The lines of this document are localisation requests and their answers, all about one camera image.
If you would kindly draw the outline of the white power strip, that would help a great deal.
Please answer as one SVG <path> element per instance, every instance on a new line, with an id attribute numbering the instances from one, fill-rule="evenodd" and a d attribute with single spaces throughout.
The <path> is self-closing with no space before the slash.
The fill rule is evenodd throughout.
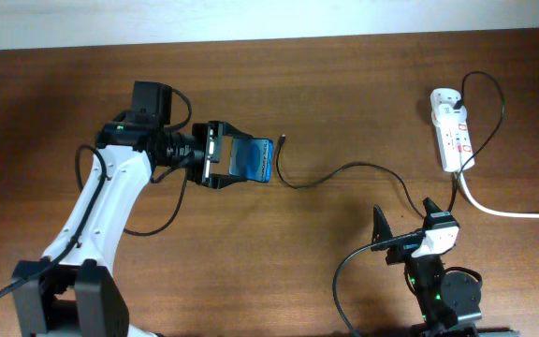
<path id="1" fill-rule="evenodd" d="M 441 104 L 449 104 L 458 110 L 455 105 L 459 100 L 460 93 L 454 89 L 434 89 L 430 94 L 431 111 Z M 463 165 L 465 169 L 470 169 L 474 165 L 474 160 L 467 120 L 461 124 L 434 127 L 443 170 L 449 173 L 459 172 Z"/>

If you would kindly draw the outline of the blue screen Galaxy smartphone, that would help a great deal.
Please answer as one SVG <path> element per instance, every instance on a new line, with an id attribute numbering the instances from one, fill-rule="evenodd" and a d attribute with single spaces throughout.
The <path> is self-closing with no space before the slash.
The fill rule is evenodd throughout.
<path id="1" fill-rule="evenodd" d="M 272 158 L 271 139 L 234 138 L 228 173 L 248 181 L 268 183 L 271 177 Z"/>

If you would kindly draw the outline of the white USB charger plug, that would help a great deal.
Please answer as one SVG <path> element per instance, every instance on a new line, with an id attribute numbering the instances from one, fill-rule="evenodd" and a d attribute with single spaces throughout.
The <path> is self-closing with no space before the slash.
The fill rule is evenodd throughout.
<path id="1" fill-rule="evenodd" d="M 467 110 L 464 107 L 455 110 L 449 104 L 441 104 L 432 109 L 431 119 L 435 126 L 444 127 L 445 125 L 461 124 L 467 120 Z"/>

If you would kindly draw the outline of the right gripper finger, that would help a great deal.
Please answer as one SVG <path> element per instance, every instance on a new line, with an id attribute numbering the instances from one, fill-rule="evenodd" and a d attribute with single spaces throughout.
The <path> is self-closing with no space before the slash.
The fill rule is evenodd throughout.
<path id="1" fill-rule="evenodd" d="M 430 198 L 424 198 L 422 204 L 426 211 L 426 216 L 431 216 L 434 213 L 442 212 L 443 210 Z"/>
<path id="2" fill-rule="evenodd" d="M 371 236 L 372 243 L 379 243 L 393 238 L 390 225 L 379 205 L 373 206 L 373 231 Z"/>

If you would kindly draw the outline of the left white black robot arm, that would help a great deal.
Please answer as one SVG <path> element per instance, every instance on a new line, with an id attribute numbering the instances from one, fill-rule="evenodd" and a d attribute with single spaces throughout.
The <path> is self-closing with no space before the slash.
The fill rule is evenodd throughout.
<path id="1" fill-rule="evenodd" d="M 113 264 L 129 214 L 153 172 L 185 169 L 185 178 L 221 189 L 238 176 L 211 172 L 224 136 L 245 135 L 224 121 L 170 122 L 176 89 L 137 81 L 129 110 L 106 123 L 92 147 L 94 163 L 63 230 L 38 261 L 12 273 L 21 286 L 13 299 L 23 336 L 142 336 L 113 279 Z"/>

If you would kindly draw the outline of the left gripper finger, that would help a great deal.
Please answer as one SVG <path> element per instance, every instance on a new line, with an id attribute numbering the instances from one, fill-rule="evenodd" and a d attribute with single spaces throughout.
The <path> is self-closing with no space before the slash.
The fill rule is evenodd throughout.
<path id="1" fill-rule="evenodd" d="M 232 124 L 228 122 L 223 122 L 223 135 L 225 137 L 232 137 L 232 138 L 241 138 L 241 139 L 251 139 L 253 136 L 240 131 L 238 128 L 233 126 Z"/>
<path id="2" fill-rule="evenodd" d="M 234 183 L 245 183 L 245 182 L 246 182 L 246 179 L 239 176 L 224 175 L 224 174 L 214 175 L 214 188 L 215 189 L 223 189 Z"/>

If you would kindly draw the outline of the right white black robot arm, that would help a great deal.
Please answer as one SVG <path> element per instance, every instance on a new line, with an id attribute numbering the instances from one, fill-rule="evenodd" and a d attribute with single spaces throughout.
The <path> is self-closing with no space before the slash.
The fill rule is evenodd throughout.
<path id="1" fill-rule="evenodd" d="M 481 275 L 467 268 L 446 267 L 442 255 L 454 248 L 459 223 L 430 198 L 422 227 L 394 236 L 379 206 L 373 207 L 374 251 L 386 252 L 388 265 L 403 264 L 406 283 L 417 299 L 424 322 L 412 327 L 415 336 L 477 336 L 482 318 Z"/>

